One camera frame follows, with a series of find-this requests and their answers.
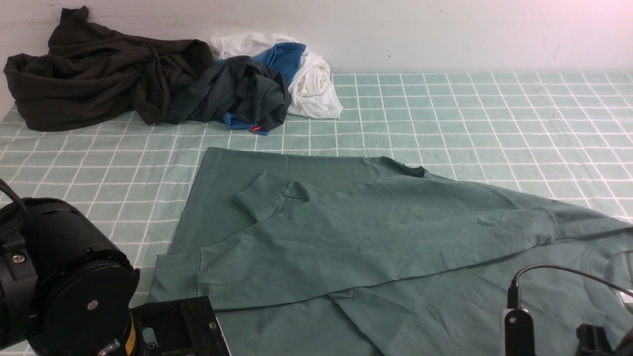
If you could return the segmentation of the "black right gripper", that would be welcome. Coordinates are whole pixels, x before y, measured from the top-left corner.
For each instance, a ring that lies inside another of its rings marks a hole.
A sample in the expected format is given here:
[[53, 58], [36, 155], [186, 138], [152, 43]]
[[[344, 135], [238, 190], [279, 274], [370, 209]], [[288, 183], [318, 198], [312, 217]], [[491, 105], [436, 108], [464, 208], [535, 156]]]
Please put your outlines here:
[[576, 356], [632, 356], [633, 329], [629, 329], [616, 347], [612, 347], [604, 327], [581, 324], [576, 329]]

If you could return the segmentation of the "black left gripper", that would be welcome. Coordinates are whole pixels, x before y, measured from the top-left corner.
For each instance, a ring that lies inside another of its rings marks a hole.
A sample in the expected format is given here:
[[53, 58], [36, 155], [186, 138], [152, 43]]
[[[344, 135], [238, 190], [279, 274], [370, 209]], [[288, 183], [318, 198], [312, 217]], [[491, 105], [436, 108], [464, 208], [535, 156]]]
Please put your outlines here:
[[134, 356], [229, 356], [208, 297], [147, 303], [131, 309]]

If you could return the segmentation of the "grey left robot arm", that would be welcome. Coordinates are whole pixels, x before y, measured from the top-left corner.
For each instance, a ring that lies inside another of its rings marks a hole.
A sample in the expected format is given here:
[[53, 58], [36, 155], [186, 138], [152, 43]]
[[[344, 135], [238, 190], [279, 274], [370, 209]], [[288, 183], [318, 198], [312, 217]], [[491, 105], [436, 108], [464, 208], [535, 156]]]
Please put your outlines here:
[[0, 344], [37, 356], [228, 356], [206, 297], [131, 308], [127, 255], [77, 208], [20, 198], [2, 181]]

